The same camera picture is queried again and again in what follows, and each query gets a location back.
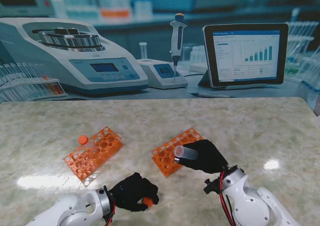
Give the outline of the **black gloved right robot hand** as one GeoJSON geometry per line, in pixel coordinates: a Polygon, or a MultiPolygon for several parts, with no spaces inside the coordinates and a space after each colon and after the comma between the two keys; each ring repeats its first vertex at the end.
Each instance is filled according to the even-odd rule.
{"type": "Polygon", "coordinates": [[[175,158],[178,164],[185,167],[213,174],[227,169],[229,165],[216,146],[207,139],[188,143],[183,147],[197,152],[196,159],[175,158]]]}

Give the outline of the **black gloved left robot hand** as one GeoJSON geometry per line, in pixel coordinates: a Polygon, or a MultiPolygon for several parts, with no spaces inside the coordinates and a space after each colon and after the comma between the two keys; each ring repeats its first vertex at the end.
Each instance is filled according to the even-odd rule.
{"type": "Polygon", "coordinates": [[[158,187],[148,179],[143,178],[138,172],[117,183],[110,193],[113,195],[117,207],[132,212],[145,211],[148,206],[140,203],[147,197],[157,205],[159,202],[158,187]]]}

